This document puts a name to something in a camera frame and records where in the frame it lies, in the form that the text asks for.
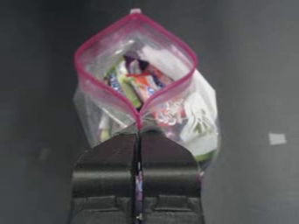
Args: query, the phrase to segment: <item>transparent plastic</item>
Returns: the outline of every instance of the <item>transparent plastic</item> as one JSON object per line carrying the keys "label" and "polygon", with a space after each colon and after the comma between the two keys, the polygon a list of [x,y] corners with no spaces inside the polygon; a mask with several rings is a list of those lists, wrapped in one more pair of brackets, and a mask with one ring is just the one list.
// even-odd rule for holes
{"label": "transparent plastic", "polygon": [[[105,83],[105,73],[122,55],[145,60],[173,82],[145,100],[140,111]],[[134,123],[157,128],[192,153],[200,164],[218,147],[214,91],[196,70],[189,47],[145,15],[120,19],[78,48],[74,103],[90,146]]]}

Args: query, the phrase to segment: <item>gray background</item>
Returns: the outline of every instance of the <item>gray background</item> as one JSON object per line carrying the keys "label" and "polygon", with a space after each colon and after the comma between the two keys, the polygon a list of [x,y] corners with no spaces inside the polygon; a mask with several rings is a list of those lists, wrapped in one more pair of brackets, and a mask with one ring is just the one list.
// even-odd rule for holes
{"label": "gray background", "polygon": [[[70,169],[88,147],[70,101],[72,55],[134,5],[190,46],[217,91],[206,224],[297,223],[295,0],[1,1],[0,223],[66,221]],[[271,146],[269,132],[287,144]]]}

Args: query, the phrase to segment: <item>plastic bag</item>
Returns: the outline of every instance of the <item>plastic bag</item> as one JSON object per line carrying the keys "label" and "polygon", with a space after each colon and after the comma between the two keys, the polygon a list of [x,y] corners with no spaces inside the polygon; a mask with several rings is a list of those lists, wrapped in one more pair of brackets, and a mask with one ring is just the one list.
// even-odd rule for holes
{"label": "plastic bag", "polygon": [[190,48],[136,12],[82,44],[74,66],[74,103],[90,146],[132,124],[156,128],[202,168],[218,148],[217,109]]}

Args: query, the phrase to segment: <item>ziplock bag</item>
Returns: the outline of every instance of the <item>ziplock bag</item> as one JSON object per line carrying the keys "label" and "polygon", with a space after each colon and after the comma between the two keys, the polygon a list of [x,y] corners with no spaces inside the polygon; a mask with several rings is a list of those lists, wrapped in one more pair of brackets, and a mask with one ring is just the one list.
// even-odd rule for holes
{"label": "ziplock bag", "polygon": [[160,130],[202,169],[218,148],[217,109],[190,48],[133,11],[81,45],[74,66],[74,104],[90,146],[134,124]]}

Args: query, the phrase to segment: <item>dark backdrop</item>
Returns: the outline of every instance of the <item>dark backdrop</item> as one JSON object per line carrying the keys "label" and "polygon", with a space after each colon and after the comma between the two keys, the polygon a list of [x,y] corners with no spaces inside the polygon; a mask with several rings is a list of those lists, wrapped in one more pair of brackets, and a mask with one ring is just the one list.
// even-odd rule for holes
{"label": "dark backdrop", "polygon": [[[206,224],[297,223],[296,0],[1,1],[0,223],[65,223],[70,169],[88,147],[72,55],[134,5],[190,46],[217,91]],[[287,143],[271,146],[268,133]]]}

